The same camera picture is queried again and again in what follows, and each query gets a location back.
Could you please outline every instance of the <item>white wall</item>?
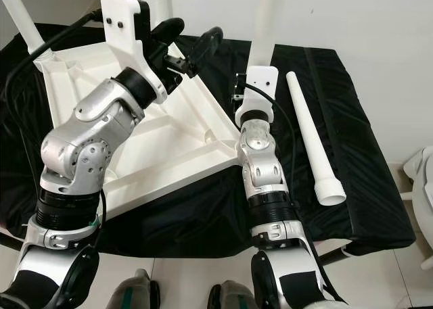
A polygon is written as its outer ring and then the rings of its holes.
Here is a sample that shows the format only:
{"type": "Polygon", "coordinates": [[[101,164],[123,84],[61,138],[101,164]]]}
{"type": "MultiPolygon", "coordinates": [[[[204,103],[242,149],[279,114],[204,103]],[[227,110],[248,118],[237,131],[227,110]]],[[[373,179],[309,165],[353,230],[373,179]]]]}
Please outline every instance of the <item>white wall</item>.
{"type": "MultiPolygon", "coordinates": [[[[258,0],[173,0],[186,34],[252,38],[258,0]]],[[[338,52],[388,162],[433,144],[433,0],[286,0],[277,42],[338,52]]]]}
{"type": "MultiPolygon", "coordinates": [[[[94,0],[22,0],[33,22],[69,25],[80,18],[94,0]]],[[[0,49],[18,33],[0,0],[0,49]]]]}

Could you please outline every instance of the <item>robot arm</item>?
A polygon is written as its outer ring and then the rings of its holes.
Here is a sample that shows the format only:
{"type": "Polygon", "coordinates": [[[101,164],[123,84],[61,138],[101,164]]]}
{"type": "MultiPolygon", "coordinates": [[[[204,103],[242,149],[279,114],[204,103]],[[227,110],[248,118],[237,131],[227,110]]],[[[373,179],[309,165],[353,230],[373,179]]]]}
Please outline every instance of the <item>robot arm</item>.
{"type": "Polygon", "coordinates": [[[323,279],[291,203],[275,140],[269,132],[271,103],[249,88],[255,86],[275,98],[278,70],[251,66],[238,76],[245,89],[237,110],[241,128],[237,145],[250,209],[251,236],[258,253],[251,262],[254,297],[259,308],[304,308],[323,301],[323,279]]]}
{"type": "Polygon", "coordinates": [[[195,76],[217,50],[223,33],[212,28],[185,58],[168,55],[183,30],[173,18],[150,31],[150,12],[138,0],[101,0],[106,41],[123,71],[104,80],[44,139],[41,196],[14,280],[0,293],[5,308],[76,308],[86,299],[99,263],[96,214],[106,168],[152,102],[195,76]]]}

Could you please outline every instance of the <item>white bracket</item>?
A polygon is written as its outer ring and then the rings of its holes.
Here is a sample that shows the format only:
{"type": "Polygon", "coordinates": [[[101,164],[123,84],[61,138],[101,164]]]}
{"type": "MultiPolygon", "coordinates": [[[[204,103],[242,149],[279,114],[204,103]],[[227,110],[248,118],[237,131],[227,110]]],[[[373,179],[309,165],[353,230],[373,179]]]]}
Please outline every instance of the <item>white bracket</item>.
{"type": "Polygon", "coordinates": [[[135,39],[134,14],[141,12],[138,0],[101,0],[101,6],[106,42],[120,67],[130,67],[142,75],[155,91],[155,102],[161,104],[167,91],[143,56],[143,42],[135,39]]]}
{"type": "MultiPolygon", "coordinates": [[[[257,87],[270,98],[275,99],[278,69],[272,66],[250,66],[246,70],[246,83],[257,87]]],[[[245,88],[244,101],[235,113],[235,121],[241,126],[241,116],[252,110],[260,110],[267,114],[269,123],[273,122],[272,104],[255,91],[245,88]]]]}

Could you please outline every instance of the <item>white plastic tray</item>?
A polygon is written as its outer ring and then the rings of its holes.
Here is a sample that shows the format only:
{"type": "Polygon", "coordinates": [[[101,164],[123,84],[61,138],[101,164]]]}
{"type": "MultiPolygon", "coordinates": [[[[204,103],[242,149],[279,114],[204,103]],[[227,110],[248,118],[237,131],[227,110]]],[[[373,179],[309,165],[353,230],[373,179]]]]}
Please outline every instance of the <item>white plastic tray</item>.
{"type": "MultiPolygon", "coordinates": [[[[175,45],[170,54],[182,56],[175,45]]],[[[57,51],[55,61],[41,67],[55,127],[69,119],[72,105],[121,71],[105,43],[57,51]]],[[[113,155],[104,183],[107,218],[237,164],[238,138],[202,80],[184,76],[162,105],[145,110],[145,119],[113,155]]]]}

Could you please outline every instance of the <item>black cloth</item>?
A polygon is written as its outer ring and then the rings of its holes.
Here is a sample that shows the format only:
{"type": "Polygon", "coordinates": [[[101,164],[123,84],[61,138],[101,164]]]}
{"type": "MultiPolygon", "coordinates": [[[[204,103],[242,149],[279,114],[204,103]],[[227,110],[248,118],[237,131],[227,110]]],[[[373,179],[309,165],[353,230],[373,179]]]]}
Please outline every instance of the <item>black cloth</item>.
{"type": "MultiPolygon", "coordinates": [[[[39,26],[39,30],[46,38],[59,27],[44,25],[39,26]]],[[[84,28],[76,35],[78,38],[67,39],[64,45],[79,46],[104,39],[103,30],[98,28],[84,28]]],[[[177,44],[186,53],[195,39],[180,37],[177,44]]],[[[2,89],[4,74],[16,64],[16,59],[11,61],[11,55],[24,57],[25,50],[22,39],[16,37],[1,52],[2,89]]],[[[245,72],[249,50],[249,42],[224,40],[211,64],[200,72],[200,77],[232,120],[230,100],[234,74],[245,72]]],[[[271,64],[279,70],[276,100],[295,126],[296,167],[292,188],[313,239],[347,238],[372,250],[410,245],[415,237],[407,213],[337,53],[330,49],[276,45],[271,64]],[[323,207],[315,197],[313,174],[285,79],[288,71],[295,71],[300,81],[325,151],[346,191],[346,202],[338,206],[323,207]]],[[[30,86],[26,94],[41,94],[43,89],[35,90],[30,86]]],[[[39,117],[48,118],[49,114],[35,110],[28,116],[33,121],[39,117]]],[[[5,119],[2,116],[0,222],[6,222],[8,229],[16,234],[17,225],[25,223],[31,215],[36,195],[29,182],[31,176],[16,128],[15,131],[3,130],[7,120],[7,115],[5,119]],[[13,177],[16,171],[11,170],[14,168],[3,168],[3,157],[18,159],[15,169],[25,173],[26,180],[13,177]],[[9,181],[6,188],[3,179],[9,181]],[[25,200],[15,192],[19,188],[27,192],[25,200]],[[8,210],[13,207],[18,219],[9,220],[12,214],[8,210]]],[[[46,133],[49,127],[39,130],[46,133]]],[[[272,132],[288,177],[291,138],[278,111],[275,111],[272,132]]],[[[251,241],[240,168],[227,168],[107,221],[102,240],[104,252],[138,257],[223,257],[246,249],[251,241]]]]}

